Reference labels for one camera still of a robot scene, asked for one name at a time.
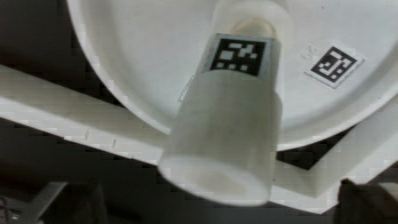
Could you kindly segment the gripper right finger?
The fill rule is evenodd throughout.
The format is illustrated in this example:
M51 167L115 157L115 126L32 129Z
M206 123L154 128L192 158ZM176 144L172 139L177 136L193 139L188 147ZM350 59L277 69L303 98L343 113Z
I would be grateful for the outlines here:
M398 224L398 183L341 181L337 224Z

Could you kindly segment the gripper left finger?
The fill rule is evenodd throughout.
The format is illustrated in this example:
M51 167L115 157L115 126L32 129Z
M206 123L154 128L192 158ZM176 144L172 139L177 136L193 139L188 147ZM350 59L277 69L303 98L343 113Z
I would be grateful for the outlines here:
M101 185L49 182L28 201L0 195L0 224L106 224Z

